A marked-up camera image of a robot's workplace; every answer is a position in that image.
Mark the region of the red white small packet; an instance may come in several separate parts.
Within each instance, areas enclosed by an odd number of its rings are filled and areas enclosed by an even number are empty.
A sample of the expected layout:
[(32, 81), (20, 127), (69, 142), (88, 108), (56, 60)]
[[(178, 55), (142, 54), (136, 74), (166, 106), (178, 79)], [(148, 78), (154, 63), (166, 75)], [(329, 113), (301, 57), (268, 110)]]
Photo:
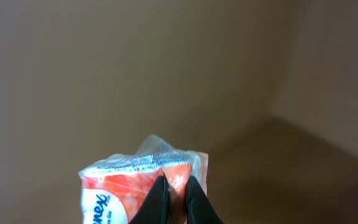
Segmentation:
[(185, 192), (193, 176), (206, 191), (208, 154), (176, 149), (148, 136), (134, 155), (114, 154), (80, 171), (83, 224), (133, 220), (157, 177), (168, 181), (169, 223), (187, 223)]

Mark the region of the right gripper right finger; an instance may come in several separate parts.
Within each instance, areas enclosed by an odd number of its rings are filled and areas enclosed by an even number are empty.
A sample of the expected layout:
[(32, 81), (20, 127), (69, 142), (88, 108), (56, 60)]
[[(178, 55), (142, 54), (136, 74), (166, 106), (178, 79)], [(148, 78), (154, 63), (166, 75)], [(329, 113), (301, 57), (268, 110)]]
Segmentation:
[(194, 176), (186, 183), (185, 206), (187, 224), (223, 224)]

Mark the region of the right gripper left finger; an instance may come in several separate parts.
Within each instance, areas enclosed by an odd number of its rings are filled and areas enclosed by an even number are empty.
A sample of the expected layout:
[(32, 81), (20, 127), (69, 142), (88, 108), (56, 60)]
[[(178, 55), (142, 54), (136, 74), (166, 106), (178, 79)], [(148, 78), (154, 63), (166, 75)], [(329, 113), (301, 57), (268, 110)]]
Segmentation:
[(158, 176), (143, 204), (129, 224), (167, 224), (169, 209), (167, 178)]

